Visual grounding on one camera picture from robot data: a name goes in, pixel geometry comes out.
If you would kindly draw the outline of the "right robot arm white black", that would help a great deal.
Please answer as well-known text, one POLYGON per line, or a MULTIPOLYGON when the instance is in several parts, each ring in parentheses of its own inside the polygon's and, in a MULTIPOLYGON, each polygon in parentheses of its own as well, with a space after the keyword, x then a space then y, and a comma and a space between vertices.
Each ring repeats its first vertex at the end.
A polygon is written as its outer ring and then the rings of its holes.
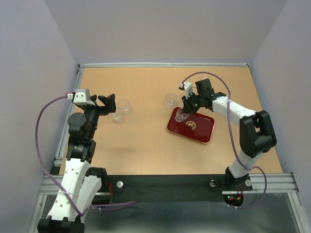
POLYGON ((276 135, 268 112, 247 109, 231 100, 231 95, 215 92, 210 80, 192 84, 181 82, 179 89, 184 91, 182 97, 183 112, 195 114, 200 108, 206 108, 227 118, 228 129, 235 123, 239 127, 240 151, 233 148, 235 161, 225 170, 224 187, 235 189, 244 183, 246 176, 253 170, 256 161, 276 145, 276 135))

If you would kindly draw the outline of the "clear glass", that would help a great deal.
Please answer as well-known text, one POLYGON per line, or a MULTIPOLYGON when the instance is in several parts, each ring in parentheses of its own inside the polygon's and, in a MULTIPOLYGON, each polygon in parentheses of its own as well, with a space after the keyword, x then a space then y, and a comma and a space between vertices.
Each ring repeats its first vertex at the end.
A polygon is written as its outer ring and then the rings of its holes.
POLYGON ((175 121, 178 123, 181 123, 182 121, 186 120, 189 117, 188 113, 184 113, 182 108, 177 108, 176 114, 175 114, 175 121))
POLYGON ((175 94, 169 93, 166 95, 165 100, 167 107, 173 109, 177 102, 177 96, 175 94))
POLYGON ((183 100, 182 100, 183 96, 184 96, 183 94, 179 95, 179 107, 181 108, 183 107, 183 100))
POLYGON ((122 114, 121 113, 111 113, 111 119, 115 122, 115 123, 120 123, 122 120, 122 114))
POLYGON ((130 114, 130 101, 127 99, 121 99, 118 102, 118 108, 120 109, 120 112, 124 115, 130 114))

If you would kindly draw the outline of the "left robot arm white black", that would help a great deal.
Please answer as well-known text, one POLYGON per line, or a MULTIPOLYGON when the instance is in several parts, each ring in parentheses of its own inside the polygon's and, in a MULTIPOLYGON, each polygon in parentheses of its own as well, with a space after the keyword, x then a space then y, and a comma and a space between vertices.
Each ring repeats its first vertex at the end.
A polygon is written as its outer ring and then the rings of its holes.
POLYGON ((88 89, 77 89, 64 97, 83 112, 71 114, 67 120, 69 140, 62 181, 58 182, 44 171, 59 191, 47 217, 38 222, 40 233, 84 232, 85 217, 95 194, 108 187, 106 170, 90 164, 96 148, 93 137, 99 117, 116 111, 115 94, 91 96, 88 89))

